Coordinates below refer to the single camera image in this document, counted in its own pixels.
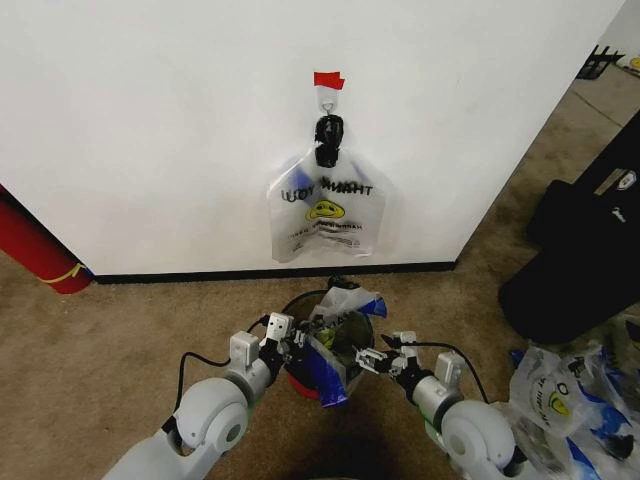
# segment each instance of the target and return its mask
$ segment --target white wall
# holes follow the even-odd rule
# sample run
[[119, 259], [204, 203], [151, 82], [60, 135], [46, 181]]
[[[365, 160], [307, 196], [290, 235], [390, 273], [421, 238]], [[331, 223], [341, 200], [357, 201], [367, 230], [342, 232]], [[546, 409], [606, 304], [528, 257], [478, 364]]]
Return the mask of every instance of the white wall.
[[378, 253], [455, 260], [622, 0], [6, 0], [0, 183], [97, 274], [281, 268], [265, 189], [340, 70], [397, 186]]
[[633, 58], [640, 57], [640, 0], [624, 2], [599, 43], [602, 46], [610, 45], [610, 53], [615, 50], [626, 53], [618, 61], [619, 65], [630, 66]]

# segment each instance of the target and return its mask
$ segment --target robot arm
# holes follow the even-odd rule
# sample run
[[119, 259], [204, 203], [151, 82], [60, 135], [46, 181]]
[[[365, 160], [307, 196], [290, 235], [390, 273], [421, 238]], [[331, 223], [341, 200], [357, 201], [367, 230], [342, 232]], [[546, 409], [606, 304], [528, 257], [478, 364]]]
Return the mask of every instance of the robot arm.
[[231, 337], [224, 378], [189, 388], [180, 407], [152, 436], [133, 446], [106, 480], [199, 480], [247, 429], [249, 409], [276, 379], [287, 356], [292, 318], [272, 313], [262, 342], [246, 332]]
[[389, 352], [373, 349], [356, 353], [356, 361], [375, 373], [386, 373], [404, 390], [425, 419], [431, 439], [450, 457], [454, 469], [473, 480], [529, 480], [540, 478], [516, 448], [503, 415], [487, 403], [464, 400], [459, 384], [465, 361], [455, 352], [438, 356], [435, 373], [423, 369], [414, 332], [385, 338]]

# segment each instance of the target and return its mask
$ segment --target smiley face logo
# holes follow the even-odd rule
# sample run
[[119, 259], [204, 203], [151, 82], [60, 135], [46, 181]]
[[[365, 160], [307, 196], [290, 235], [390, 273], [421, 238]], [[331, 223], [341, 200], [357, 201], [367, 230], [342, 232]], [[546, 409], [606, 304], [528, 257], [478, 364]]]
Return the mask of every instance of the smiley face logo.
[[560, 398], [558, 392], [553, 392], [549, 397], [549, 406], [560, 415], [569, 415], [569, 409]]
[[344, 208], [329, 200], [320, 200], [309, 209], [305, 215], [307, 220], [314, 218], [341, 218], [344, 217]]

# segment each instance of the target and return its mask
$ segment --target floor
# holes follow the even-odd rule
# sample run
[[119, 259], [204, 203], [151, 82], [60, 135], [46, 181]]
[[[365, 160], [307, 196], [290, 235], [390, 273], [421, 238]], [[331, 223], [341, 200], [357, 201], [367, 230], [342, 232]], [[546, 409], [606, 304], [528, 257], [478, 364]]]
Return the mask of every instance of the floor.
[[[523, 229], [554, 178], [572, 181], [640, 107], [640, 80], [610, 68], [576, 81], [447, 273], [354, 277], [383, 294], [378, 332], [413, 329], [458, 345], [487, 393], [506, 400], [508, 350], [524, 347], [496, 301], [535, 254]], [[227, 356], [228, 337], [322, 278], [93, 285], [60, 296], [0, 255], [0, 479], [99, 478], [171, 414], [185, 350]], [[424, 352], [431, 364], [433, 352]], [[189, 364], [187, 385], [220, 372]], [[467, 379], [469, 398], [478, 394]], [[351, 402], [323, 410], [281, 375], [242, 442], [211, 478], [455, 478], [419, 413], [389, 380], [367, 375]]]

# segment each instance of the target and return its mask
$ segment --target red cylinder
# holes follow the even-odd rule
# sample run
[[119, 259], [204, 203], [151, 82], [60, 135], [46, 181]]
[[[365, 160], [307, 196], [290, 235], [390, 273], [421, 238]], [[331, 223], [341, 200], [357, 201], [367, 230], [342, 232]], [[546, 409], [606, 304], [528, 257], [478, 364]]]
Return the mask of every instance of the red cylinder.
[[12, 205], [0, 185], [0, 248], [59, 293], [75, 293], [91, 275], [51, 234]]

